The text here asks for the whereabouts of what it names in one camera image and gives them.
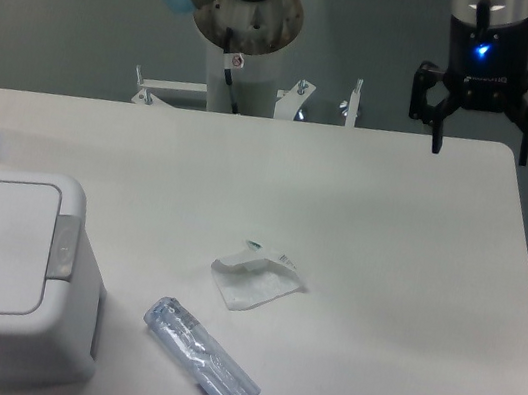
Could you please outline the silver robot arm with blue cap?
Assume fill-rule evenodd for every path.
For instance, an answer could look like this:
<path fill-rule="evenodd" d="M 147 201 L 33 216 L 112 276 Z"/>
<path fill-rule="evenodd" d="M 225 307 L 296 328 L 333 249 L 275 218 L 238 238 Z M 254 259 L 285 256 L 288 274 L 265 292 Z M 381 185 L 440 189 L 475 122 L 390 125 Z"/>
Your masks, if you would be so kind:
<path fill-rule="evenodd" d="M 193 16 L 207 47 L 210 112 L 293 119 L 308 87 L 276 85 L 281 51 L 303 25 L 300 0 L 163 0 Z M 423 62 L 414 74 L 409 115 L 443 143 L 447 117 L 460 109 L 501 113 L 528 147 L 528 0 L 452 0 L 446 69 Z"/>

